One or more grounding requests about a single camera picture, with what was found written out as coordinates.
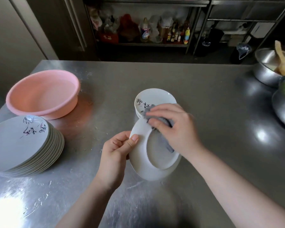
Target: stainless steel table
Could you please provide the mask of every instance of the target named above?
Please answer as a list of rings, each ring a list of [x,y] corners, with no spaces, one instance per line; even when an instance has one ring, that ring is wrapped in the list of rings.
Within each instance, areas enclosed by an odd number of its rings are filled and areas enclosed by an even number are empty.
[[[58,161],[33,177],[0,177],[0,227],[54,227],[94,178],[103,143],[131,130],[135,96],[162,88],[195,116],[202,142],[285,207],[285,126],[271,89],[250,66],[42,61],[33,72],[64,69],[82,84],[69,115],[50,121],[66,139]],[[14,117],[4,105],[0,122]],[[142,180],[127,163],[100,227],[234,227],[186,161],[162,181]]]

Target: hand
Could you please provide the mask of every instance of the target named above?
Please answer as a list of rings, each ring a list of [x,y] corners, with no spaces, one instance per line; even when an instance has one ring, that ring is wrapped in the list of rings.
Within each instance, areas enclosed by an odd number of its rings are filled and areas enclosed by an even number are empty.
[[[116,190],[125,175],[126,157],[138,142],[138,135],[124,131],[104,143],[100,165],[95,178],[107,190]]]
[[[172,128],[155,118],[151,118],[149,124],[157,128],[168,140],[170,146],[186,159],[189,159],[192,152],[204,149],[195,130],[193,116],[186,113],[178,104],[157,105],[146,114],[174,121]]]

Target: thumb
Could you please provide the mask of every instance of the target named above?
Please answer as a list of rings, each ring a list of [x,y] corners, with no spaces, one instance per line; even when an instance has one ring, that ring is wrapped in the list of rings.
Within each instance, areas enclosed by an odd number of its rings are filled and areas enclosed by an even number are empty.
[[[126,140],[125,143],[120,148],[118,148],[117,150],[120,153],[127,155],[128,153],[130,153],[133,150],[133,148],[137,144],[138,138],[139,137],[137,134],[133,134],[132,137],[129,138],[128,140]]]
[[[155,127],[156,129],[158,129],[165,138],[167,138],[167,136],[169,135],[169,133],[171,132],[171,128],[169,126],[167,126],[165,123],[163,123],[162,121],[155,119],[155,118],[151,118],[148,122],[151,126]]]

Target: left hand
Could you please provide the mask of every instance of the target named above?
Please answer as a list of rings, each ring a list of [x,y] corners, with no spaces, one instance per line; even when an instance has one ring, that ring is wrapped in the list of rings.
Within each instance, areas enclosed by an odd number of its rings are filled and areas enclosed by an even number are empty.
[[[125,175],[126,157],[138,142],[138,135],[124,131],[104,143],[98,172],[95,176],[107,190],[114,191]]]

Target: wooden spatula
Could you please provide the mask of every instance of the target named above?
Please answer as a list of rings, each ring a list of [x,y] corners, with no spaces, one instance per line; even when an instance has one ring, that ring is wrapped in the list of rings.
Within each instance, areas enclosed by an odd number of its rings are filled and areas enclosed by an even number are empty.
[[[281,60],[280,65],[274,71],[285,76],[285,56],[282,52],[281,42],[275,41],[274,45],[275,45],[275,50],[277,52],[277,55],[279,56],[279,58]]]

